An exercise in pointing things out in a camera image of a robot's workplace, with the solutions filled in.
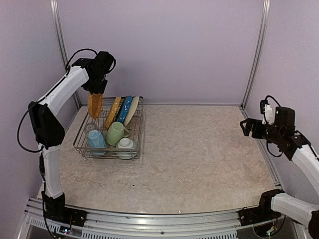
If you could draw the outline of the yellow dotted plate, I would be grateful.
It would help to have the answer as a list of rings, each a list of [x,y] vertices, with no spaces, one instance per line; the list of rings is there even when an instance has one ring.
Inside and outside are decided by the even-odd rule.
[[[120,101],[121,101],[121,97],[115,97],[114,102],[111,106],[111,109],[109,110],[109,113],[108,113],[107,118],[105,120],[105,124],[104,124],[105,130],[108,130],[109,127],[111,126],[113,119],[117,113]]]
[[[103,95],[101,93],[88,95],[88,113],[92,119],[96,120],[101,112]]]

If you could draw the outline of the blue dotted plate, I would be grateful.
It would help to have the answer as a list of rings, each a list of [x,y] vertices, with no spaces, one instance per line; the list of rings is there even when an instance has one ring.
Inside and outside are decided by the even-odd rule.
[[[131,103],[132,103],[132,96],[126,96],[120,106],[120,109],[118,110],[118,113],[116,115],[116,121],[120,123],[124,123],[124,120],[128,114],[128,111],[130,109]]]

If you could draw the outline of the cream speckled plate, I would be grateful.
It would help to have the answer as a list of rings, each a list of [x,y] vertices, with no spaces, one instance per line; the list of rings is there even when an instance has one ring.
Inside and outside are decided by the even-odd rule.
[[[139,96],[133,97],[128,114],[123,123],[124,126],[127,126],[129,122],[131,121],[131,119],[133,118],[139,104],[139,99],[140,99]]]

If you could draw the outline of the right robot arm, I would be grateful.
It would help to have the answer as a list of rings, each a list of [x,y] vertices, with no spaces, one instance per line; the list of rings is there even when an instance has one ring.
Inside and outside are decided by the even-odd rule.
[[[240,122],[240,126],[245,136],[251,134],[253,138],[265,139],[277,145],[286,158],[303,172],[315,191],[319,192],[319,156],[304,135],[291,130],[283,133],[283,126],[263,124],[258,119],[245,119]],[[264,192],[257,207],[239,211],[244,218],[241,225],[265,221],[276,213],[284,214],[303,225],[312,238],[319,237],[319,206],[290,196],[280,189]]]

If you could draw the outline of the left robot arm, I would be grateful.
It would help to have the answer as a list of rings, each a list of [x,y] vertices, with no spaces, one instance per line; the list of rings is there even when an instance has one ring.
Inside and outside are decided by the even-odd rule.
[[[116,66],[116,59],[107,51],[94,51],[94,58],[79,58],[68,61],[66,73],[39,100],[29,103],[26,116],[30,117],[35,141],[39,153],[39,172],[43,180],[42,210],[45,219],[63,223],[84,221],[86,211],[65,206],[65,194],[62,190],[59,169],[60,146],[65,130],[57,115],[69,98],[83,88],[92,96],[102,97],[106,85],[106,76]]]

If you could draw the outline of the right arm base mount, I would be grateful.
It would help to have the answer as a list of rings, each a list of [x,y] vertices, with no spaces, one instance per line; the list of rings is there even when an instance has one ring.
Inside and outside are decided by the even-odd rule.
[[[241,226],[258,224],[268,220],[277,220],[281,217],[281,213],[273,210],[263,210],[259,207],[244,207],[238,212]]]

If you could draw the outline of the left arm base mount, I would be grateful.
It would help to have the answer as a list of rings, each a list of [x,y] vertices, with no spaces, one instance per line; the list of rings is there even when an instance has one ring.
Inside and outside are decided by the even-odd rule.
[[[88,213],[84,210],[69,207],[64,207],[61,213],[50,210],[44,211],[44,217],[46,219],[78,227],[84,227],[87,214]]]

